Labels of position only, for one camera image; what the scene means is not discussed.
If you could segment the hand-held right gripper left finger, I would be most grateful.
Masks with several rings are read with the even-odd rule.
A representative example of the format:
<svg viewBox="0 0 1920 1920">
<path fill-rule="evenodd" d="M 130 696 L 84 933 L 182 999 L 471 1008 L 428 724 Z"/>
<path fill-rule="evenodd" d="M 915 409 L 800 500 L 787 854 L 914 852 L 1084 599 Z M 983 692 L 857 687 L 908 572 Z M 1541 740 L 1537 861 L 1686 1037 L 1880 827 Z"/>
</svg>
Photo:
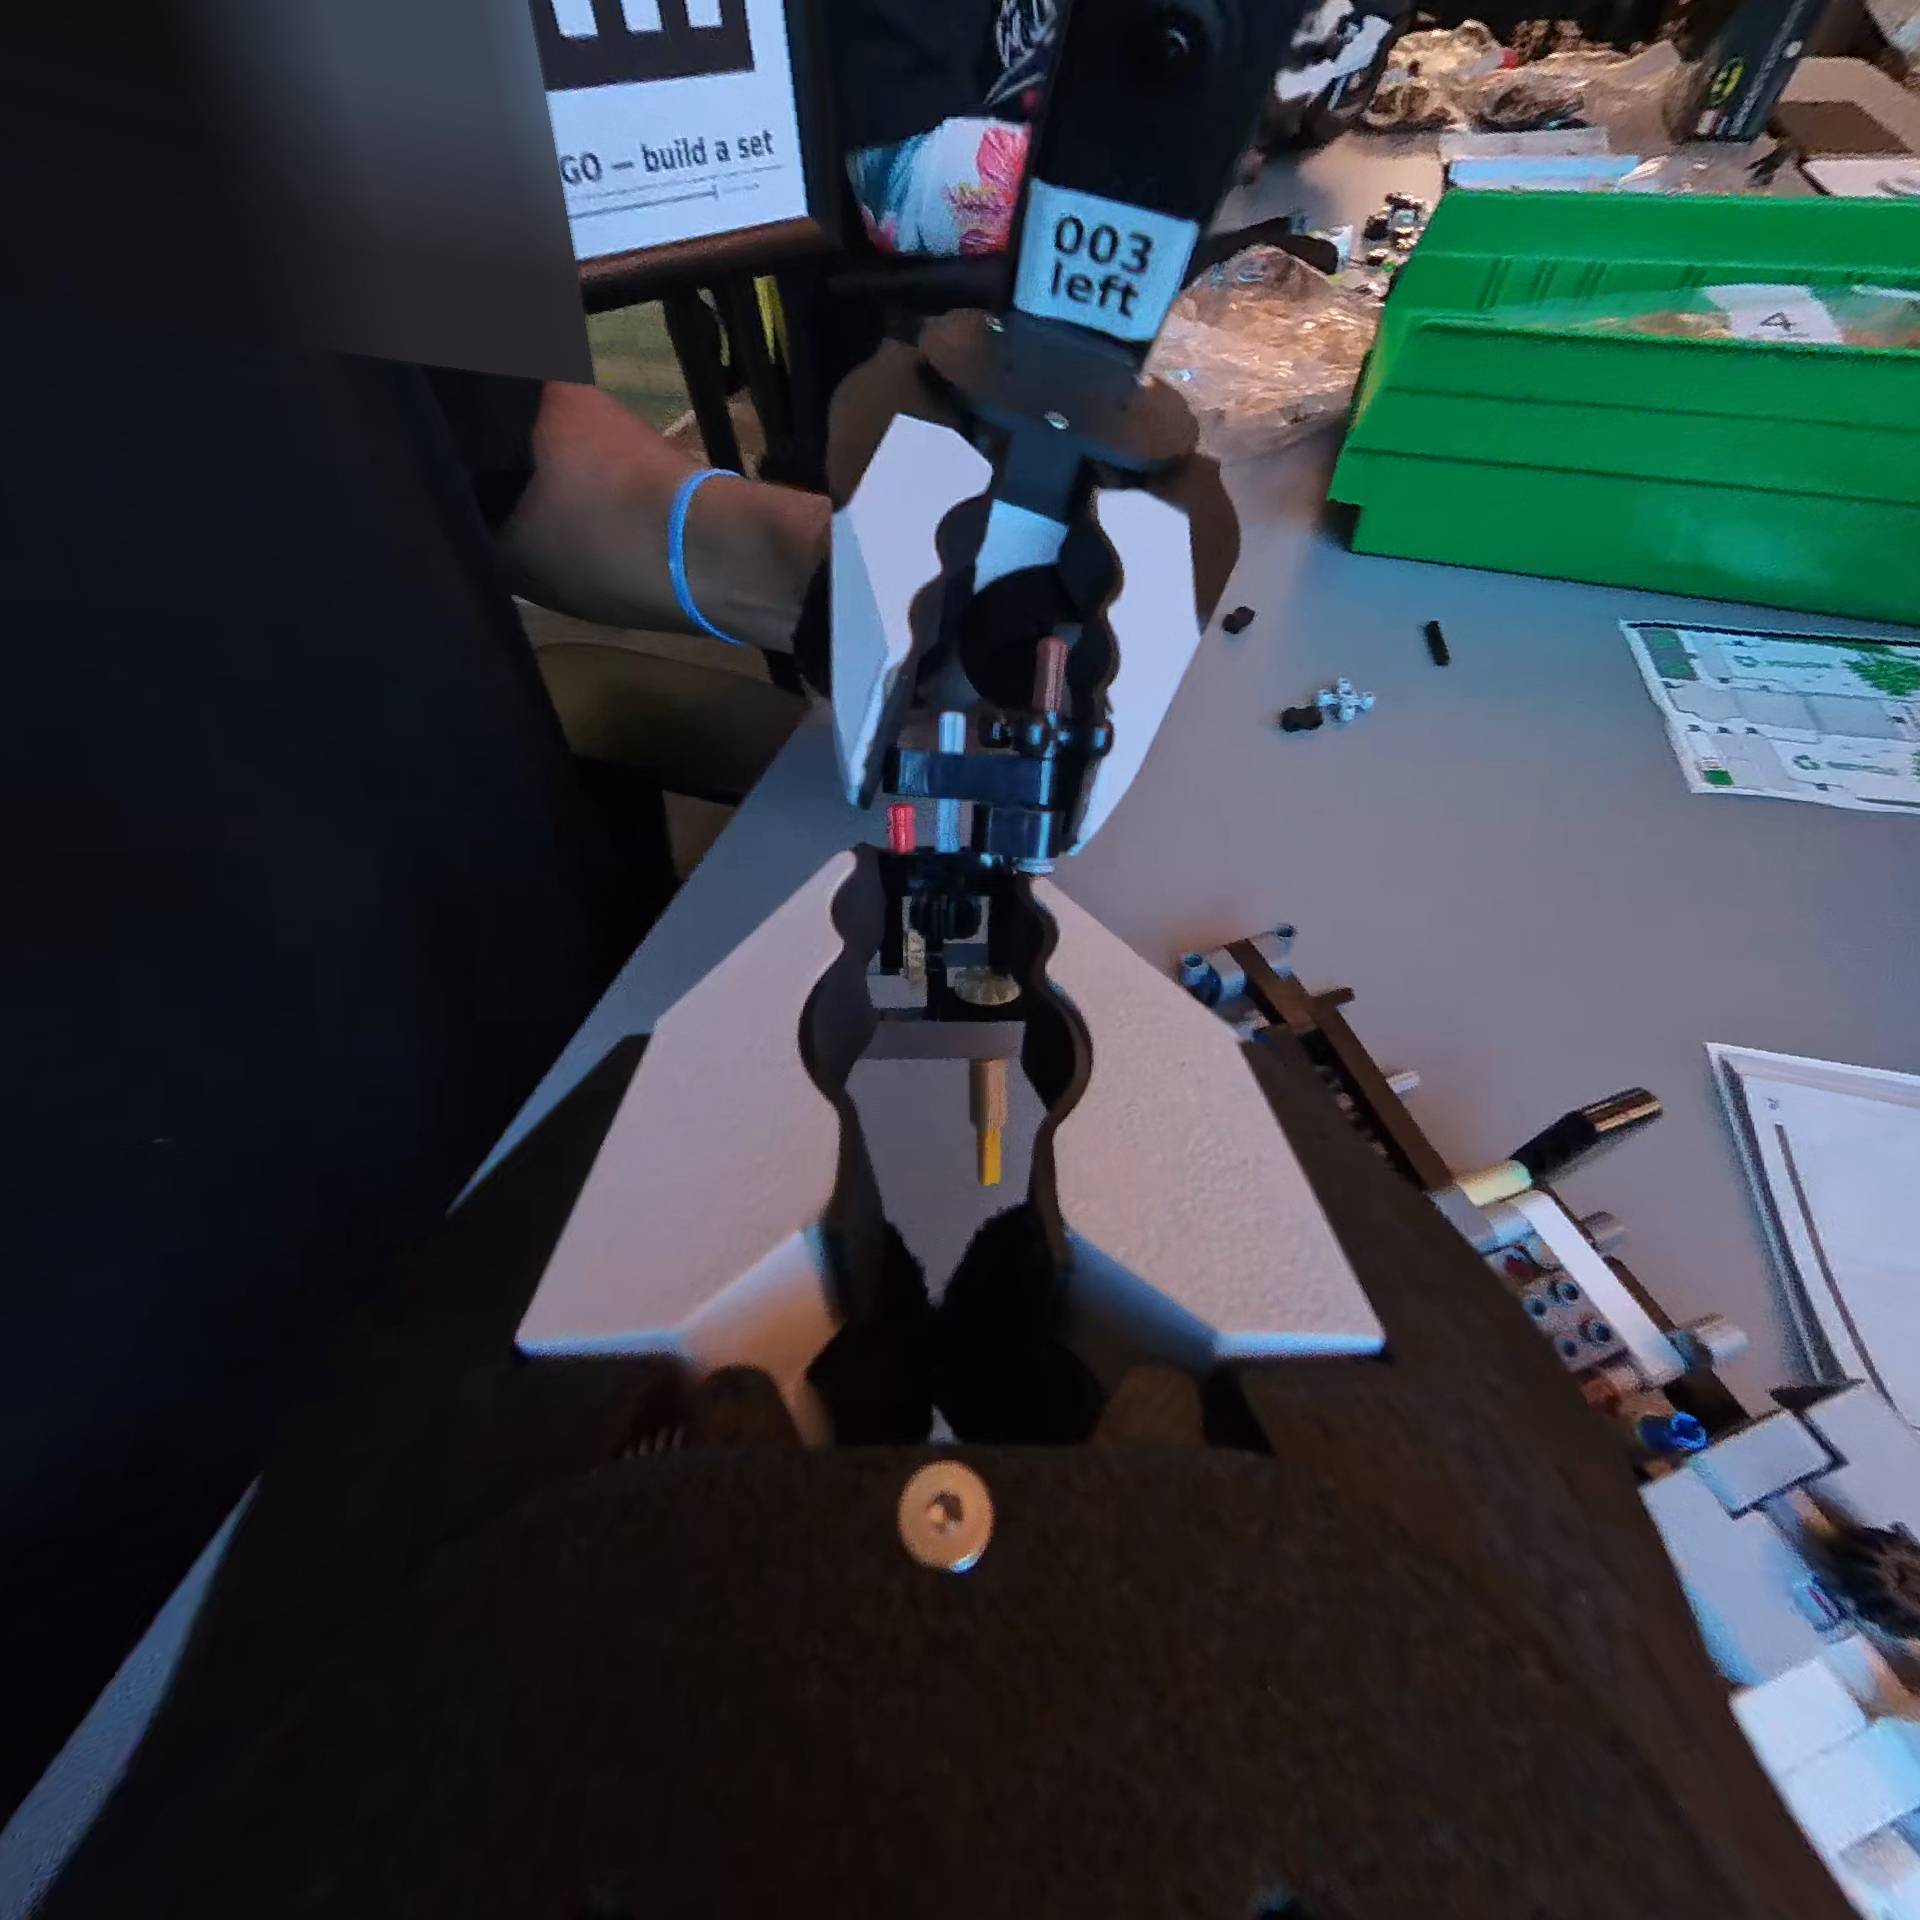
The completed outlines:
<svg viewBox="0 0 1920 1920">
<path fill-rule="evenodd" d="M 886 894 L 834 852 L 654 1023 L 514 1330 L 526 1361 L 764 1372 L 810 1444 L 862 1444 L 848 1361 L 886 1225 L 845 1093 L 875 1037 Z"/>
</svg>

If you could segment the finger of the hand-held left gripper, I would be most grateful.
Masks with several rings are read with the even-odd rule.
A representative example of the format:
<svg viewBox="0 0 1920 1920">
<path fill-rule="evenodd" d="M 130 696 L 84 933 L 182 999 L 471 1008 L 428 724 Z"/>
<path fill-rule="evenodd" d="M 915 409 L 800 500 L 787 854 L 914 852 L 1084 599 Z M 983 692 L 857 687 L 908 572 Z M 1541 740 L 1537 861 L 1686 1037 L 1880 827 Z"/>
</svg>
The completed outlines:
<svg viewBox="0 0 1920 1920">
<path fill-rule="evenodd" d="M 978 498 L 988 461 L 958 431 L 896 415 L 834 511 L 829 671 L 834 749 L 845 799 L 868 808 L 914 699 L 926 615 L 914 606 L 944 578 L 938 536 Z"/>
<path fill-rule="evenodd" d="M 1137 780 L 1203 638 L 1188 513 L 1142 488 L 1096 488 L 1049 569 L 1049 629 L 1068 638 L 1084 768 L 1049 863 L 1080 852 Z"/>
</svg>

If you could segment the small black lego subassembly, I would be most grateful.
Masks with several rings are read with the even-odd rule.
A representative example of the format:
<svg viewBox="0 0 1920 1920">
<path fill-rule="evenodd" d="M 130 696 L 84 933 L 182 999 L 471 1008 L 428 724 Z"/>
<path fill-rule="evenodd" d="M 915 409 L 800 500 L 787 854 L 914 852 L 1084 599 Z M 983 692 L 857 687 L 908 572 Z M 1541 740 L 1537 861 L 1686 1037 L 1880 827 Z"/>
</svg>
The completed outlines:
<svg viewBox="0 0 1920 1920">
<path fill-rule="evenodd" d="M 1037 1071 L 1039 1190 L 1055 1195 L 1051 1138 L 1085 1090 L 1091 1035 L 1055 978 L 1057 913 L 1039 877 L 1068 852 L 1091 783 L 1115 747 L 1115 646 L 1085 629 L 1012 655 L 1022 705 L 940 707 L 885 757 L 883 932 L 871 963 L 880 1019 L 958 1058 L 961 1039 L 1016 1029 L 1012 1052 L 972 1052 L 968 1100 L 978 1189 L 1005 1170 L 1011 1064 Z"/>
</svg>

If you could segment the person's left forearm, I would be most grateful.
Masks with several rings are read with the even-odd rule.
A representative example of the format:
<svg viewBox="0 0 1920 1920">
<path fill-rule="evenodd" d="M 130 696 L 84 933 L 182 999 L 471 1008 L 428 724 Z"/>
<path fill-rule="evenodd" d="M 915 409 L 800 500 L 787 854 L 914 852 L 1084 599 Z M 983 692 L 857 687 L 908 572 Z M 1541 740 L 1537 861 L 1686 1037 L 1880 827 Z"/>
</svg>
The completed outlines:
<svg viewBox="0 0 1920 1920">
<path fill-rule="evenodd" d="M 701 635 L 667 572 L 669 498 L 696 467 L 603 391 L 544 383 L 531 478 L 495 536 L 506 579 L 521 599 L 586 623 Z M 793 655 L 829 533 L 823 494 L 746 476 L 708 482 L 686 529 L 701 608 L 746 650 Z"/>
</svg>

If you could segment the pile of lego part bags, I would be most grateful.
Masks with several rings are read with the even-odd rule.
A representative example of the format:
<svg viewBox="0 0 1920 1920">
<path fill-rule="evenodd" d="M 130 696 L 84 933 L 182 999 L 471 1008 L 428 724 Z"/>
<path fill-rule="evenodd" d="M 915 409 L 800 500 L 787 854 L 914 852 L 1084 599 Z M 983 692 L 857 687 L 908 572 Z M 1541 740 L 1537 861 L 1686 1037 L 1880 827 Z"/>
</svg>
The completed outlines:
<svg viewBox="0 0 1920 1920">
<path fill-rule="evenodd" d="M 1315 3 L 1263 104 L 1263 153 L 1346 130 L 1555 130 L 1661 99 L 1697 4 Z"/>
</svg>

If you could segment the white lego truck model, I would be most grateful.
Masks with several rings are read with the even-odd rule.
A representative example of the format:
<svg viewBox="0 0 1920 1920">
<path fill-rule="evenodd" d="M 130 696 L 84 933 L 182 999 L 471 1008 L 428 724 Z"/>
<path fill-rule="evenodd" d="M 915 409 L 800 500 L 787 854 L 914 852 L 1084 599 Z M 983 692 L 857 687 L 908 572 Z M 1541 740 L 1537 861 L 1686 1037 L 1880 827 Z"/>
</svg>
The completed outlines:
<svg viewBox="0 0 1920 1920">
<path fill-rule="evenodd" d="M 1383 1163 L 1427 1193 L 1627 1455 L 1730 1710 L 1856 1915 L 1917 1909 L 1914 1431 L 1867 1379 L 1737 1402 L 1744 1333 L 1686 1326 L 1616 1259 L 1606 1213 L 1548 1186 L 1661 1117 L 1643 1088 L 1551 1122 L 1515 1158 L 1452 1170 L 1382 1069 L 1289 966 L 1291 928 L 1177 958 L 1238 1039 L 1289 1035 Z"/>
</svg>

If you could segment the floral cloth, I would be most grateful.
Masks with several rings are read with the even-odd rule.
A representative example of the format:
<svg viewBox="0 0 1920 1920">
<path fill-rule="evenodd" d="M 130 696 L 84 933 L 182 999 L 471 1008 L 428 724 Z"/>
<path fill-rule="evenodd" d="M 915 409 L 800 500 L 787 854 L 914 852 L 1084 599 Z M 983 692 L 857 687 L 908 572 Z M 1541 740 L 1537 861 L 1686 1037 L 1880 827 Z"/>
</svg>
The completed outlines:
<svg viewBox="0 0 1920 1920">
<path fill-rule="evenodd" d="M 1008 249 L 1032 128 L 947 116 L 930 130 L 852 151 L 845 181 L 875 252 L 900 260 L 987 260 Z"/>
</svg>

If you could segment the blue wristband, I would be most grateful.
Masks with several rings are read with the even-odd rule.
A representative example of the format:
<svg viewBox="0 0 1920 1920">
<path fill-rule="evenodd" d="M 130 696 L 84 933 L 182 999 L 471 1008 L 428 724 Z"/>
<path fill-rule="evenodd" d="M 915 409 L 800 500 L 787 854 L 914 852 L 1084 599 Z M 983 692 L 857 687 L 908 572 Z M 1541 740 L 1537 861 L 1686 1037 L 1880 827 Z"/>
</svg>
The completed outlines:
<svg viewBox="0 0 1920 1920">
<path fill-rule="evenodd" d="M 741 478 L 731 467 L 696 467 L 686 473 L 677 489 L 669 498 L 669 513 L 667 513 L 667 572 L 669 572 L 669 589 L 674 595 L 674 603 L 680 618 L 701 635 L 720 641 L 731 648 L 744 648 L 746 641 L 731 635 L 721 625 L 717 625 L 708 613 L 701 608 L 697 596 L 691 584 L 689 572 L 689 553 L 686 553 L 686 529 L 691 521 L 692 503 L 701 489 L 712 479 L 734 479 Z"/>
</svg>

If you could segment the tan upholstered chair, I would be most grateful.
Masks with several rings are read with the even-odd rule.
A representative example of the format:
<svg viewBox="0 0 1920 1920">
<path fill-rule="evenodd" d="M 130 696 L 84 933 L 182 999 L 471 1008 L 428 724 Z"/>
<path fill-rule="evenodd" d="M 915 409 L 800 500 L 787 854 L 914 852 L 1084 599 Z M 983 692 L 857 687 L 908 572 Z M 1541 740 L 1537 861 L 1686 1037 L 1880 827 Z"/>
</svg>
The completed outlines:
<svg viewBox="0 0 1920 1920">
<path fill-rule="evenodd" d="M 720 641 L 515 610 L 571 749 L 663 793 L 672 869 L 689 877 L 806 717 L 805 694 Z"/>
</svg>

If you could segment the clear plastic bag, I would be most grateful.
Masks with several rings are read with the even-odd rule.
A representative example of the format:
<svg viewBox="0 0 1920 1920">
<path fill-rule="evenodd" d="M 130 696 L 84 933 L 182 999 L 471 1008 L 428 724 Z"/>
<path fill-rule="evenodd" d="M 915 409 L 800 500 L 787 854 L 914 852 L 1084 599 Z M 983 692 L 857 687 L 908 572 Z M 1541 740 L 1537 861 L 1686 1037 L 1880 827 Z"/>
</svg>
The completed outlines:
<svg viewBox="0 0 1920 1920">
<path fill-rule="evenodd" d="M 1353 227 L 1268 218 L 1212 232 L 1148 379 L 1182 397 L 1203 454 L 1277 454 L 1347 415 L 1391 281 L 1391 263 L 1355 260 Z"/>
</svg>

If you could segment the framed marker sign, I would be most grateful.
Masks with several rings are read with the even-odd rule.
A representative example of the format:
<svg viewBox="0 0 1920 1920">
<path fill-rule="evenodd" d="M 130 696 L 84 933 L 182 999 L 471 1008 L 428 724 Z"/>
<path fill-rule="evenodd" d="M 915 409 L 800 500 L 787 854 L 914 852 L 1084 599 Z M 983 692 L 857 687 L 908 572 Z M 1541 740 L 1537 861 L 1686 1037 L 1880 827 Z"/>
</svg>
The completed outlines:
<svg viewBox="0 0 1920 1920">
<path fill-rule="evenodd" d="M 591 313 L 831 252 L 820 4 L 531 3 Z"/>
</svg>

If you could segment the green plastic bin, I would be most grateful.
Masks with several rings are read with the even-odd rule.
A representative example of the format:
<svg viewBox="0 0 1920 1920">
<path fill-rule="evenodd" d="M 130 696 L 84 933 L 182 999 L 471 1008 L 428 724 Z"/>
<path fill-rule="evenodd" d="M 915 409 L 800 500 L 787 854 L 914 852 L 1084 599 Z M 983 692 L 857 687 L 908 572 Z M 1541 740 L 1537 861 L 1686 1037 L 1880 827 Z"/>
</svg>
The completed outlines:
<svg viewBox="0 0 1920 1920">
<path fill-rule="evenodd" d="M 1330 467 L 1351 547 L 1914 625 L 1914 199 L 1452 189 Z"/>
</svg>

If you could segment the person's dark clothing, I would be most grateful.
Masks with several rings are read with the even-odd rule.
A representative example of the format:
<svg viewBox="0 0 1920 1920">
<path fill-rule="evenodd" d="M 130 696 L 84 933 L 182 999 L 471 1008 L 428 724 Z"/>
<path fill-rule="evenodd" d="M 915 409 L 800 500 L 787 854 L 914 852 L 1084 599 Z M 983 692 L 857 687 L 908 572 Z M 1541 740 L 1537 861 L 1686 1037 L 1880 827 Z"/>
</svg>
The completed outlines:
<svg viewBox="0 0 1920 1920">
<path fill-rule="evenodd" d="M 4 375 L 4 1813 L 641 928 L 495 536 L 543 386 Z"/>
</svg>

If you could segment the black box with yellow logo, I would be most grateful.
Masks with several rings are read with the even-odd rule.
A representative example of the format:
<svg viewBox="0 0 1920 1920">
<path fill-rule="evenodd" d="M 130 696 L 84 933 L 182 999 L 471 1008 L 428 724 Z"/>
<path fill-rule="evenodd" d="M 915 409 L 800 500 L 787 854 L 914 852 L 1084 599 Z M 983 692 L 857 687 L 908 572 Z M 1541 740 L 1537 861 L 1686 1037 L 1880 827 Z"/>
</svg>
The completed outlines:
<svg viewBox="0 0 1920 1920">
<path fill-rule="evenodd" d="M 1697 144 L 1751 144 L 1823 26 L 1827 3 L 1697 4 L 1668 126 Z"/>
</svg>

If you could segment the open instruction booklet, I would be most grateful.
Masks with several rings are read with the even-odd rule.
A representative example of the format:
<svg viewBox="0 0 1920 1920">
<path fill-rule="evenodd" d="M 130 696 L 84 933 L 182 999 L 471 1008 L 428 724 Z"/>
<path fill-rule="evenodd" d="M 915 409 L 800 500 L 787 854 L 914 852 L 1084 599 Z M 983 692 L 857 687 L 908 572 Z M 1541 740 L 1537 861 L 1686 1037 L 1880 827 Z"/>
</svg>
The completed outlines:
<svg viewBox="0 0 1920 1920">
<path fill-rule="evenodd" d="M 1806 1368 L 1917 1429 L 1917 1077 L 1709 1042 Z"/>
</svg>

